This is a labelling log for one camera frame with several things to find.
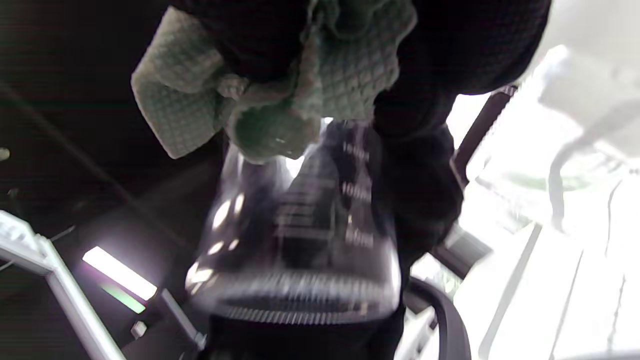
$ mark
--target dark ceiling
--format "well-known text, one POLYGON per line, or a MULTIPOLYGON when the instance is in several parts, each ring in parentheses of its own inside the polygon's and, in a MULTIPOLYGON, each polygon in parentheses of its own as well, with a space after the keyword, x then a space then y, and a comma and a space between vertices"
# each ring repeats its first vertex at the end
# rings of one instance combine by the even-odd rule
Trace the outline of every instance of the dark ceiling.
MULTIPOLYGON (((101 246, 142 264, 136 271, 159 286, 179 289, 221 148, 212 141, 171 160, 138 111, 131 72, 165 9, 157 0, 0 0, 0 148, 11 152, 0 161, 0 209, 48 237, 71 225, 82 229, 55 243, 72 271, 87 246, 109 232, 101 246)), ((3 270, 0 299, 27 304, 15 294, 37 284, 14 266, 3 270)), ((107 296, 98 290, 87 293, 92 303, 107 296)), ((112 307, 94 307, 103 320, 113 314, 112 307)), ((121 329, 126 322, 105 323, 122 344, 114 332, 128 332, 121 329)))

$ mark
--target metal frame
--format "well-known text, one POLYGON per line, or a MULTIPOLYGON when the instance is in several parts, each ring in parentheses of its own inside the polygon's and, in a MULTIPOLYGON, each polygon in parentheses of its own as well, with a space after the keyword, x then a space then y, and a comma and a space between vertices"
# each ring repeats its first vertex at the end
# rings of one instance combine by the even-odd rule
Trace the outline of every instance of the metal frame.
POLYGON ((46 278, 93 360, 125 360, 51 241, 4 211, 0 211, 0 257, 46 278))

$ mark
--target dark sleeve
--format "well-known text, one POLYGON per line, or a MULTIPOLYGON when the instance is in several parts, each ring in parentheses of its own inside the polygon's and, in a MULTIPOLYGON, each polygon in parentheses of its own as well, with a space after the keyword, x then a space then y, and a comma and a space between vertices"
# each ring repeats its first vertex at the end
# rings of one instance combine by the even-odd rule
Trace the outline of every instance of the dark sleeve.
POLYGON ((252 81, 287 75, 301 51, 307 1, 170 0, 200 21, 229 69, 252 81))
POLYGON ((551 0, 416 1, 440 86, 484 94, 513 82, 529 65, 551 0))
POLYGON ((461 211, 445 124, 458 94, 490 92, 529 65, 550 0, 414 0, 418 26, 398 49, 394 86, 376 98, 375 127, 388 152, 404 279, 439 244, 461 211))

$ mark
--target cable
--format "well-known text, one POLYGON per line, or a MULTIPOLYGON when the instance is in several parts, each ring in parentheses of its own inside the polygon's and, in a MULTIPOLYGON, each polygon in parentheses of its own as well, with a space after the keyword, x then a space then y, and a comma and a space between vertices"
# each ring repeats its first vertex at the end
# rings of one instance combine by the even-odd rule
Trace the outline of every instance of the cable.
POLYGON ((551 202, 551 224, 557 230, 564 232, 562 222, 564 220, 564 184, 560 171, 573 155, 596 142, 599 138, 620 130, 636 118, 640 117, 640 101, 637 99, 627 101, 613 108, 603 117, 599 118, 592 126, 587 128, 582 135, 572 142, 565 144, 556 154, 548 175, 549 201, 551 202))

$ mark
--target erlenmeyer flask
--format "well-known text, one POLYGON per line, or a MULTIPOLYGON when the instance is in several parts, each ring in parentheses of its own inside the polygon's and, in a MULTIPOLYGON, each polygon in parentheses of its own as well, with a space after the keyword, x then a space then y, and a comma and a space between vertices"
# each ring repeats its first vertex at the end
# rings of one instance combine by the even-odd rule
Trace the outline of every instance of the erlenmeyer flask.
POLYGON ((196 304, 273 323, 351 323, 392 313, 400 273, 381 157, 376 133, 356 122, 331 123, 297 161, 251 164, 231 146, 187 275, 196 304))

